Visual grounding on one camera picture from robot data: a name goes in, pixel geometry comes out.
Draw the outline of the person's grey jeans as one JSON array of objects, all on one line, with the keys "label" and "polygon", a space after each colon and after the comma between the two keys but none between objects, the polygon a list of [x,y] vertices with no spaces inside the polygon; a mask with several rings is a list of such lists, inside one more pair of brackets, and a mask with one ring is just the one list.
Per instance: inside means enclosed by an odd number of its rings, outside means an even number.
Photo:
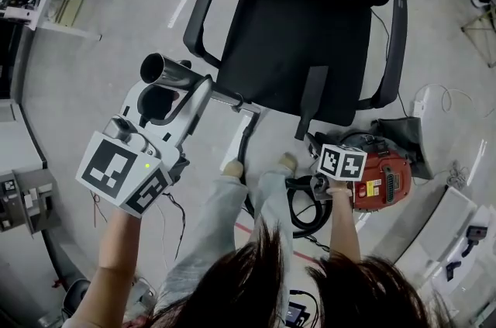
[{"label": "person's grey jeans", "polygon": [[[285,181],[293,176],[290,168],[279,164],[260,176],[257,193],[252,196],[255,226],[250,238],[253,240],[261,233],[263,223],[270,230],[280,230],[280,300],[284,303],[278,307],[280,314],[288,308],[285,303],[289,296],[288,275],[293,253],[293,229]],[[234,224],[247,196],[248,188],[238,178],[223,174],[214,181],[213,193],[202,208],[198,225],[160,288],[155,314],[191,295],[214,263],[235,250]]]}]

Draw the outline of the grey cabinet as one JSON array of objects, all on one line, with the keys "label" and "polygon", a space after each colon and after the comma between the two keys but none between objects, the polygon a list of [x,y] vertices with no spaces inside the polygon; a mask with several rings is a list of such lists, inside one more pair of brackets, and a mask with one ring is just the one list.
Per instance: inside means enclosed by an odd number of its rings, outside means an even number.
[{"label": "grey cabinet", "polygon": [[0,174],[0,233],[26,226],[30,235],[60,225],[57,183],[48,169]]}]

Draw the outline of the black round device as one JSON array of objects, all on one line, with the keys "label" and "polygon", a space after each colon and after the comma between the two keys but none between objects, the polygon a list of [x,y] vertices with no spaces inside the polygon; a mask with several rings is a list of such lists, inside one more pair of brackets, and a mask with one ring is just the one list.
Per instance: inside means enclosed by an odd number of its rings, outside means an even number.
[{"label": "black round device", "polygon": [[74,315],[90,284],[91,282],[87,279],[78,279],[67,290],[62,303],[62,312],[67,318]]}]

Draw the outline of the person's beige left shoe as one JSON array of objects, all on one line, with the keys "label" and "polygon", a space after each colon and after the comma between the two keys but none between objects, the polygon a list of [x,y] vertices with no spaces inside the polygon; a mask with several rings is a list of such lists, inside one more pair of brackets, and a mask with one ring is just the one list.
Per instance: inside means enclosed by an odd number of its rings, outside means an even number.
[{"label": "person's beige left shoe", "polygon": [[241,179],[244,173],[244,166],[237,159],[229,161],[223,168],[222,174]]}]

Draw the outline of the white power strip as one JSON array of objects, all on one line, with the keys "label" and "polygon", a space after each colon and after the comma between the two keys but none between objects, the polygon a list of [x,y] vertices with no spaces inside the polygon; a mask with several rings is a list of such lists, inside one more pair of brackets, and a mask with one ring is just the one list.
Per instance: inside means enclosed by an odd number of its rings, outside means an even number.
[{"label": "white power strip", "polygon": [[429,90],[424,89],[415,96],[415,100],[412,105],[412,115],[417,118],[422,118],[425,112],[426,101],[425,97],[429,95]]}]

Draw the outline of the white low bench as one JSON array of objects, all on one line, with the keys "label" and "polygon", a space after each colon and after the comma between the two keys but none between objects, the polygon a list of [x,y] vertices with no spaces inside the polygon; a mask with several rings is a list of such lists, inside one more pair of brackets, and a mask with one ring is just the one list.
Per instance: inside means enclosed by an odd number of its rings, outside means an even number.
[{"label": "white low bench", "polygon": [[[487,236],[462,258],[468,226],[486,226]],[[447,281],[446,266],[451,261],[462,264]],[[477,204],[449,187],[409,235],[394,264],[424,300],[451,295],[467,283],[478,264],[487,269],[485,275],[496,287],[496,196]]]}]

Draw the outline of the silver metal vacuum tube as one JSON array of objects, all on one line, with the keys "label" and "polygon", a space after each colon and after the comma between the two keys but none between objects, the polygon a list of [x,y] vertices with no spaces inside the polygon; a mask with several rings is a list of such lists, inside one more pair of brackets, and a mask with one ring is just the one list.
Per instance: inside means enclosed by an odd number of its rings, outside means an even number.
[{"label": "silver metal vacuum tube", "polygon": [[[199,81],[209,76],[202,76],[191,69],[188,60],[175,61],[159,53],[148,55],[141,64],[140,77],[148,85],[157,85],[174,90],[189,91]],[[260,108],[248,102],[241,94],[216,84],[212,79],[211,98],[231,106],[235,112],[241,110],[260,114]]]}]

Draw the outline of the black vacuum nozzle attachment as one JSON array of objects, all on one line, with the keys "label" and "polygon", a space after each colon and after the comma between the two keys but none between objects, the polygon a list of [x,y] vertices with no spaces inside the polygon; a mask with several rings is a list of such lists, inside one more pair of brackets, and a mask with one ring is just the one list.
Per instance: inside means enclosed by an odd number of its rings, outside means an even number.
[{"label": "black vacuum nozzle attachment", "polygon": [[308,132],[311,121],[317,114],[326,86],[328,66],[313,66],[308,69],[308,75],[300,102],[300,120],[294,138],[303,140]]}]

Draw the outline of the person's beige shoe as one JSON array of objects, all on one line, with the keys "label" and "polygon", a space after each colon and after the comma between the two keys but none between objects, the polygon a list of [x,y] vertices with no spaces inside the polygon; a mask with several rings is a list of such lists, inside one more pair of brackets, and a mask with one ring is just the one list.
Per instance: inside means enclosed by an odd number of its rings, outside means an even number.
[{"label": "person's beige shoe", "polygon": [[296,171],[298,167],[298,160],[290,153],[283,153],[278,161],[280,165],[285,166],[291,171]]},{"label": "person's beige shoe", "polygon": [[241,179],[244,173],[244,166],[237,159],[229,161],[223,168],[222,174]]}]

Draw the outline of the small black tablet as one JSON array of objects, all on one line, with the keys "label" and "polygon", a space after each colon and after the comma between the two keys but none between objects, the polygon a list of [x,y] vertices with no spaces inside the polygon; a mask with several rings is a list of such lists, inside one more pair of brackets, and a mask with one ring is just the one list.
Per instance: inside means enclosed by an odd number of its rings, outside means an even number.
[{"label": "small black tablet", "polygon": [[308,322],[309,317],[310,314],[306,312],[305,306],[295,302],[289,302],[285,326],[287,328],[303,328]]}]

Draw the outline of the person's beige right shoe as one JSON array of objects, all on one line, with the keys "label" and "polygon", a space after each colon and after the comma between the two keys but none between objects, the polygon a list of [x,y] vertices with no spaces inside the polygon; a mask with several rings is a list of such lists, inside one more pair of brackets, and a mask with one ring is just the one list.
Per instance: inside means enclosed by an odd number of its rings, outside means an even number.
[{"label": "person's beige right shoe", "polygon": [[285,166],[291,171],[296,171],[298,167],[298,160],[290,153],[283,153],[278,161],[280,165]]}]

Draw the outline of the black brush attachment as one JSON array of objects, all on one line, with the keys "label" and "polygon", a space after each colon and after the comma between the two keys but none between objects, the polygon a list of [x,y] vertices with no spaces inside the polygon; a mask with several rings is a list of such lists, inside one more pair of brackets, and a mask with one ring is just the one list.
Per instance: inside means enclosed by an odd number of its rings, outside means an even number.
[{"label": "black brush attachment", "polygon": [[461,257],[465,258],[487,236],[486,226],[468,226],[466,231],[467,247]]}]

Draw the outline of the person's left forearm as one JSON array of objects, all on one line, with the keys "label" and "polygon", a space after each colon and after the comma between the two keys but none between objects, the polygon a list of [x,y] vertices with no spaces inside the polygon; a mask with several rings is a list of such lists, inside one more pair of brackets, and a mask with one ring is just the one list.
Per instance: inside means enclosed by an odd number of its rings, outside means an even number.
[{"label": "person's left forearm", "polygon": [[98,268],[75,314],[64,328],[146,328],[146,313],[124,320],[139,252],[141,220],[117,209],[108,221]]}]

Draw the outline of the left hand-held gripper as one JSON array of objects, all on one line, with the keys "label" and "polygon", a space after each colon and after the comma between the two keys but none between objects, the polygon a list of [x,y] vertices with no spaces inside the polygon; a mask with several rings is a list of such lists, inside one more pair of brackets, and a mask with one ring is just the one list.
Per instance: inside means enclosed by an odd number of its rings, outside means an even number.
[{"label": "left hand-held gripper", "polygon": [[[180,94],[138,81],[120,115],[93,133],[77,181],[128,214],[142,217],[188,165],[181,144],[194,133],[212,96],[212,84],[211,77],[198,81],[169,115]],[[167,120],[167,125],[157,126]]]}]

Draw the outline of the grey curved counter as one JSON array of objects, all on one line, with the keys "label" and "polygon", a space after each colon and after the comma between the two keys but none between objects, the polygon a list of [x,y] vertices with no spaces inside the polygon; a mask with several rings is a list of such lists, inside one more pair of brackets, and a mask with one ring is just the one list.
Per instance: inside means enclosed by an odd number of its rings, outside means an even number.
[{"label": "grey curved counter", "polygon": [[[34,32],[20,23],[0,19],[0,102],[9,102],[12,117],[16,124],[13,135],[0,136],[7,145],[2,149],[10,158],[19,157],[21,161],[10,161],[7,171],[16,174],[48,169],[47,159],[38,144],[22,107],[22,94],[29,53],[34,41]],[[38,232],[41,235],[51,269],[57,276],[54,288],[65,292],[78,279],[80,271],[65,254],[55,237],[57,227]]]}]

